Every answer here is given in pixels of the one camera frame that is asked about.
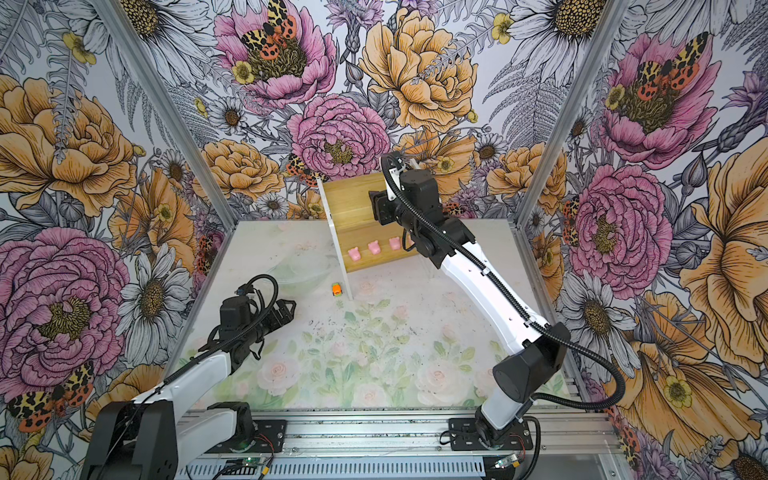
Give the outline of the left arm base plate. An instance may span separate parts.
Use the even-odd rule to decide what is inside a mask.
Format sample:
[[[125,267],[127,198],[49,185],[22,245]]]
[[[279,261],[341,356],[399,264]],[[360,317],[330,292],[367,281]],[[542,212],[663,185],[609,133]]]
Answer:
[[[286,440],[286,420],[254,420],[251,432],[230,439],[206,451],[207,454],[282,453]]]

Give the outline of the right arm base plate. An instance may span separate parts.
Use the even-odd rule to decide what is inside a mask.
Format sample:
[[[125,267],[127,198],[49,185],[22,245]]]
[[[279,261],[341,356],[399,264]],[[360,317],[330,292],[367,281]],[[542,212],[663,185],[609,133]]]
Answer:
[[[526,421],[513,421],[505,429],[497,430],[484,420],[455,417],[448,420],[448,428],[440,434],[441,445],[452,451],[532,450],[534,441]]]

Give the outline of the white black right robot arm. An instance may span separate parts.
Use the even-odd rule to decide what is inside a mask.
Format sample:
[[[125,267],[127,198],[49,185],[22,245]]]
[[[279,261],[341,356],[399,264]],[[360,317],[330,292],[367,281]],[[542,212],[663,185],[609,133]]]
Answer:
[[[570,335],[548,322],[513,292],[486,257],[475,235],[444,213],[436,180],[423,170],[384,172],[386,189],[369,194],[374,219],[397,223],[415,249],[470,297],[489,320],[506,356],[492,369],[496,386],[476,413],[481,443],[496,448],[523,421],[534,394],[562,367]]]

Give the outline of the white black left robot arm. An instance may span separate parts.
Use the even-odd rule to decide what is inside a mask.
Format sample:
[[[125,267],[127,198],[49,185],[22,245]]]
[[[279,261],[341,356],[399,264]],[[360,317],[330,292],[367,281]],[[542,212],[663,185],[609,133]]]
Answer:
[[[196,357],[149,391],[100,410],[81,478],[173,479],[215,447],[251,445],[257,434],[247,403],[219,402],[202,413],[193,407],[246,359],[260,358],[267,335],[290,324],[295,311],[293,300],[224,300],[219,324]]]

